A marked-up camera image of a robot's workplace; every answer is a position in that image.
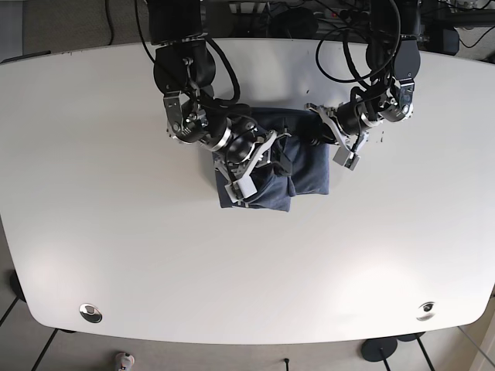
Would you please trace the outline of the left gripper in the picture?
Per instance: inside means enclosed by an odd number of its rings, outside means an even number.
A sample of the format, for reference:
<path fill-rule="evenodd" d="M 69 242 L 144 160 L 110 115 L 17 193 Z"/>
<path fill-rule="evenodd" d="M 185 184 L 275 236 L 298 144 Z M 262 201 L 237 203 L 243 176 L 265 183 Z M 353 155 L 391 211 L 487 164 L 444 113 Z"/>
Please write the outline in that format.
<path fill-rule="evenodd" d="M 338 145 L 358 153 L 368 138 L 368 131 L 381 124 L 381 116 L 372 121 L 361 104 L 347 103 L 339 107 L 307 103 L 305 109 L 319 116 L 321 123 L 307 127 L 307 141 L 312 146 Z"/>

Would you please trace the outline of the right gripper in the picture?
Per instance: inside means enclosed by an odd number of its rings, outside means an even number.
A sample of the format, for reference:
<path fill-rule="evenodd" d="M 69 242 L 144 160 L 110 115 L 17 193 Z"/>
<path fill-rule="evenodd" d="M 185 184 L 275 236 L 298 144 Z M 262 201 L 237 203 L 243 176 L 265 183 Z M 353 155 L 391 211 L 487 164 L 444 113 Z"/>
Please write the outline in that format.
<path fill-rule="evenodd" d="M 225 178 L 226 184 L 244 175 L 252 178 L 255 171 L 267 166 L 272 166 L 277 176 L 291 176 L 292 162 L 282 144 L 282 139 L 287 137 L 289 133 L 279 134 L 275 130 L 261 134 L 255 129 L 233 131 L 226 145 L 215 153 L 214 168 Z"/>

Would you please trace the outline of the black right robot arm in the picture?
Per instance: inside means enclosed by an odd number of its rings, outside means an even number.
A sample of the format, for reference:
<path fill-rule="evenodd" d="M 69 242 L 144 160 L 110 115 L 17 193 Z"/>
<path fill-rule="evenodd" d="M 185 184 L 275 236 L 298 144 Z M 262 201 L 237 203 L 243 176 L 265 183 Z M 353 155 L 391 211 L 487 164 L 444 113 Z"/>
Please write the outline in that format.
<path fill-rule="evenodd" d="M 207 35 L 201 1 L 148 1 L 148 54 L 163 95 L 171 138 L 213 153 L 227 184 L 239 190 L 258 168 L 288 176 L 292 163 L 279 132 L 262 128 L 240 104 L 241 88 L 223 50 Z"/>

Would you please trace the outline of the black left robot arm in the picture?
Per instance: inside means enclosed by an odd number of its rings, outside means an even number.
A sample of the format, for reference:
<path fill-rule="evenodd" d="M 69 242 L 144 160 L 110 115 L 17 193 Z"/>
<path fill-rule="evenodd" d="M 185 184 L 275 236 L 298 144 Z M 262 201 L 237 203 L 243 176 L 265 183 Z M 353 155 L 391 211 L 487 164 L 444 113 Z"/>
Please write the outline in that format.
<path fill-rule="evenodd" d="M 339 107 L 308 106 L 321 117 L 308 140 L 311 145 L 338 145 L 356 156 L 372 127 L 411 116 L 421 66 L 420 3 L 360 1 L 336 16 L 342 25 L 321 38 L 315 62 L 326 79 L 352 89 L 348 102 Z M 341 38 L 349 78 L 335 77 L 323 66 L 320 53 L 331 36 Z"/>

